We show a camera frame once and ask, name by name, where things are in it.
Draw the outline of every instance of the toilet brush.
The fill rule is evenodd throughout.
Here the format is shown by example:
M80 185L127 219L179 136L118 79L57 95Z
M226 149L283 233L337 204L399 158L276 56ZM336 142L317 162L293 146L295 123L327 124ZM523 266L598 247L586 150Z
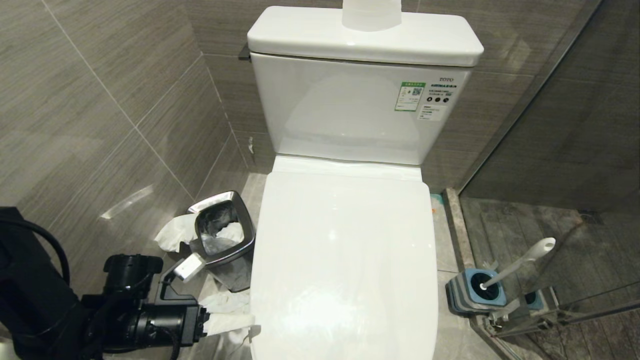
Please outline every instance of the toilet brush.
M447 283L447 297L457 313L492 313L507 305L500 280L517 271L525 263L536 261L548 254L556 239L544 238L533 245L522 257L499 274L493 270L468 268Z

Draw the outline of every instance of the white toilet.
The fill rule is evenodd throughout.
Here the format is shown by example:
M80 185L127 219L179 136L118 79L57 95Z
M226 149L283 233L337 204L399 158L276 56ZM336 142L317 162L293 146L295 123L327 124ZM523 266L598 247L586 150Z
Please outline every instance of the white toilet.
M436 249L420 164L483 52L462 17L364 32L273 6L248 33L278 154L251 282L254 360L431 359Z

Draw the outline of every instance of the toilet seat lid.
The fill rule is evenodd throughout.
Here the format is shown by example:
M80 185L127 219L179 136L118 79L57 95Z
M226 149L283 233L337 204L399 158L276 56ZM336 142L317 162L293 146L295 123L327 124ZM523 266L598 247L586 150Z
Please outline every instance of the toilet seat lid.
M272 172L250 307L256 360L431 359L438 287L429 188Z

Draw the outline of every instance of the trash can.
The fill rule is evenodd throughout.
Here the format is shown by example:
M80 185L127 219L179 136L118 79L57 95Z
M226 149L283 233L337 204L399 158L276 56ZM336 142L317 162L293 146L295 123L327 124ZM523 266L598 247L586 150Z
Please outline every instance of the trash can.
M198 214L195 222L198 238L189 243L191 252L202 256L205 268L232 293L248 289L255 229L240 195L235 191L220 193L192 205L189 212ZM221 230L233 223L240 225L232 226L234 229L242 229L244 238L240 242L219 236Z

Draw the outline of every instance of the toilet tank lid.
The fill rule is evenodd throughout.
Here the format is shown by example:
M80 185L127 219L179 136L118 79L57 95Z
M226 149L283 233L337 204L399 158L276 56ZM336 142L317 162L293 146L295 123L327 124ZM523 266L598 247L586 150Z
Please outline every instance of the toilet tank lid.
M342 9L270 6L247 34L255 53L336 60L473 67L484 48L465 18L402 13L382 31L342 25Z

